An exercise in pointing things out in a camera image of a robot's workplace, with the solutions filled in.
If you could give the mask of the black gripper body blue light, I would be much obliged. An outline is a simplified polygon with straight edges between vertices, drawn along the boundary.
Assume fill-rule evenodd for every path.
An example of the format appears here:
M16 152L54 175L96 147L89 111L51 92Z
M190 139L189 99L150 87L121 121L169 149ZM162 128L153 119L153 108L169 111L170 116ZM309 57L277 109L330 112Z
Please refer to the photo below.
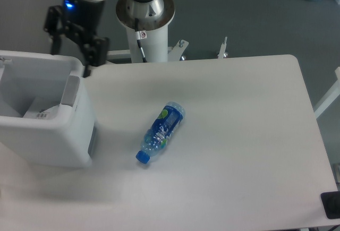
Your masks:
M64 0L63 22L66 36L78 46L104 46L106 38L97 36L105 1Z

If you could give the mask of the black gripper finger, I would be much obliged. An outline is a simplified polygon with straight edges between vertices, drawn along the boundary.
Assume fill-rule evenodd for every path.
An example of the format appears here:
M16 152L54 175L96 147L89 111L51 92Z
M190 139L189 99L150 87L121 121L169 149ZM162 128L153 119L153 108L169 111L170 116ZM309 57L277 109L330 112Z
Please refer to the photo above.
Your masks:
M62 7L60 5L50 6L47 10L47 15L44 24L44 31L49 34L52 41L50 54L58 55L62 45L61 35L63 35L63 28L59 28L58 24L61 22L63 15Z
M104 65L107 60L107 53L109 49L109 38L94 36L89 42L81 46L81 51L84 56L84 72L83 77L91 75L90 66L98 67Z

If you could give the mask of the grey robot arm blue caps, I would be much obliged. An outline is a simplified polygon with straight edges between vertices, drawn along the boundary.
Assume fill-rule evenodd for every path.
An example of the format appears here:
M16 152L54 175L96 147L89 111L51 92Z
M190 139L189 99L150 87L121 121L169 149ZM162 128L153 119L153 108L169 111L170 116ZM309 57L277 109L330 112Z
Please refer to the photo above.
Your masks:
M48 8L44 31L52 41L50 53L60 53L62 37L75 43L83 54L84 77L89 67L107 61L110 39L100 37L97 28L106 0L62 0ZM168 61L168 26L175 15L173 0L118 0L115 8L126 29L134 63Z

